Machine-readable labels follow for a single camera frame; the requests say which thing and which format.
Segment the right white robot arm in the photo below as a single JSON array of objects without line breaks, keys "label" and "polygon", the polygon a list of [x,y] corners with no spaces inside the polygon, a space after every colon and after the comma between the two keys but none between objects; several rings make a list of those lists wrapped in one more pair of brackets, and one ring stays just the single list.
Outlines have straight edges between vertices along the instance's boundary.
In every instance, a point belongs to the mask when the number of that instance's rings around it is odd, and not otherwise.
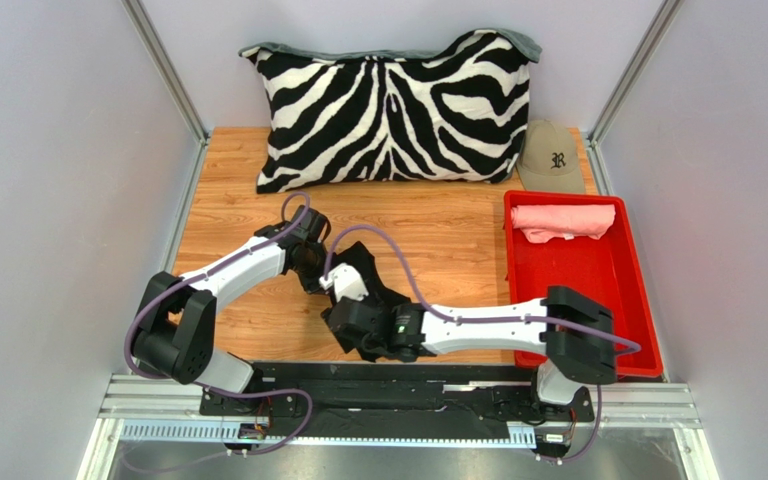
[{"label": "right white robot arm", "polygon": [[544,404],[569,405],[583,386],[618,379],[612,312],[564,286],[549,287],[543,298],[478,308],[344,297],[322,318],[345,352],[369,362],[410,363],[464,350],[540,355],[533,396]]}]

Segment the black t-shirt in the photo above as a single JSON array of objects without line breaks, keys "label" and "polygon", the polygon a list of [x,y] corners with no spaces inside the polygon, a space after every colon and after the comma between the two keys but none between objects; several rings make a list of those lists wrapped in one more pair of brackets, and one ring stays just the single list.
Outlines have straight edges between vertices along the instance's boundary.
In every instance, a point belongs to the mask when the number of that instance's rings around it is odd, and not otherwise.
[{"label": "black t-shirt", "polygon": [[[361,302],[372,305],[383,303],[387,307],[395,307],[411,302],[409,297],[383,284],[376,268],[375,257],[363,243],[356,242],[348,249],[334,256],[334,268],[342,263],[355,267],[364,279],[369,296]],[[329,293],[328,296],[332,306],[335,302]]]}]

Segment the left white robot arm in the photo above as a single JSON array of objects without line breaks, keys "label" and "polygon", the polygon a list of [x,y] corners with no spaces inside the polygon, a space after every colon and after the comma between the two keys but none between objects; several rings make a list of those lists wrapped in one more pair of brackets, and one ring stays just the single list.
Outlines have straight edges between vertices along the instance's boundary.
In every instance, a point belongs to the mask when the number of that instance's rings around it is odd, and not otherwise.
[{"label": "left white robot arm", "polygon": [[162,271],[145,288],[126,334],[125,357],[148,378],[170,378],[213,391],[242,394],[253,365],[215,345],[217,315],[262,282],[293,271],[303,290],[321,288],[331,230],[327,217],[305,205],[289,220],[257,230],[242,246],[200,269]]}]

